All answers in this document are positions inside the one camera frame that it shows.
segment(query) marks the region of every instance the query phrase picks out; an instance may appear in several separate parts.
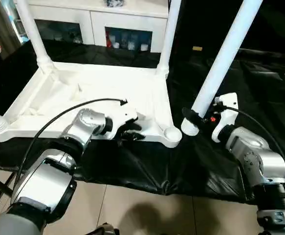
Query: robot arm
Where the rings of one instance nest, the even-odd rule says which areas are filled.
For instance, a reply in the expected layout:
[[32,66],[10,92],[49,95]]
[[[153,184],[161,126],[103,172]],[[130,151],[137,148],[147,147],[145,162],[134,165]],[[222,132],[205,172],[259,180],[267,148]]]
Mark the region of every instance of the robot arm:
[[[137,113],[126,112],[114,118],[91,109],[81,109],[76,118],[21,177],[13,190],[11,206],[0,215],[0,235],[40,235],[48,223],[60,219],[77,187],[73,180],[76,163],[93,136],[112,139],[118,128],[134,121]],[[114,235],[110,225],[103,225],[93,234],[105,231]]]
[[183,109],[184,116],[202,130],[212,133],[238,160],[258,206],[257,220],[263,235],[285,234],[285,161],[269,148],[267,141],[244,127],[235,126],[237,112],[221,107],[238,108],[237,95],[225,94],[215,99],[211,111],[200,118],[193,110]]

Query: tile floor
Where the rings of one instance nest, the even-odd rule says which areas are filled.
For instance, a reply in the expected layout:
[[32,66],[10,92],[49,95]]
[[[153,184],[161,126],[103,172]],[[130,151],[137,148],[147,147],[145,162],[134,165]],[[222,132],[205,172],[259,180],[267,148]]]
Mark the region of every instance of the tile floor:
[[[9,172],[0,171],[5,181]],[[0,200],[0,213],[9,205]],[[64,217],[44,235],[85,235],[104,222],[121,235],[256,235],[256,207],[183,195],[161,196],[138,190],[78,182]]]

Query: black backdrop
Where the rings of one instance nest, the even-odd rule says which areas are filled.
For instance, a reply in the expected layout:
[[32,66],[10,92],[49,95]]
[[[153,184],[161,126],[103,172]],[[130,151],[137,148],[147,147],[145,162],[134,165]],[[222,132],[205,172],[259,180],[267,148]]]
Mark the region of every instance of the black backdrop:
[[[132,54],[105,47],[45,41],[54,61],[155,68],[158,54]],[[285,65],[261,58],[253,62],[235,60],[219,94],[236,92],[239,108],[258,119],[277,139],[285,152]],[[192,56],[175,60],[167,80],[175,126],[182,122],[182,107],[190,107],[213,58]],[[0,114],[3,115],[37,69],[31,43],[23,45],[0,65]],[[269,139],[254,123],[238,116],[237,124]],[[39,149],[47,140],[40,139]],[[0,143],[0,168],[16,170],[30,139],[14,138]],[[35,160],[32,155],[30,165]],[[252,194],[235,159],[222,145],[201,133],[183,136],[168,149],[160,143],[93,141],[75,174],[87,182],[136,188],[158,194],[181,193],[248,202]]]

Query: small yellow label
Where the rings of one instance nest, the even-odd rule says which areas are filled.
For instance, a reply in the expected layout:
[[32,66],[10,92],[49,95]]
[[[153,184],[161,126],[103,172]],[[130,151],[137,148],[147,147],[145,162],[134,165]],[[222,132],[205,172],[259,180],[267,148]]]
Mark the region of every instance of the small yellow label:
[[203,50],[203,47],[196,47],[196,46],[194,46],[194,47],[192,48],[192,50],[202,51],[202,50]]

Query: black tablecloth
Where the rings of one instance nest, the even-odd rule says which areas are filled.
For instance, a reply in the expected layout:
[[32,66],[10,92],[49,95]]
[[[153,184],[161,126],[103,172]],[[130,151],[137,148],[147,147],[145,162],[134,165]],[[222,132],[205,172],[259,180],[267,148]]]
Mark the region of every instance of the black tablecloth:
[[[53,61],[155,68],[159,54],[132,53],[105,47],[45,41]],[[182,107],[191,107],[213,60],[193,56],[188,62],[174,60],[167,80],[176,127],[183,120]],[[0,64],[0,114],[3,115],[36,71],[36,56],[26,43]],[[276,62],[236,60],[219,94],[236,92],[239,109],[251,114],[277,139],[285,152],[285,65]],[[243,125],[270,139],[252,121],[238,116]],[[39,139],[35,149],[48,140]],[[28,147],[29,138],[0,143],[0,169],[15,171]],[[32,155],[27,166],[36,158]],[[187,194],[251,202],[252,193],[239,165],[221,144],[210,136],[183,135],[180,144],[169,149],[155,142],[92,141],[75,178],[87,182],[135,188],[158,194]]]

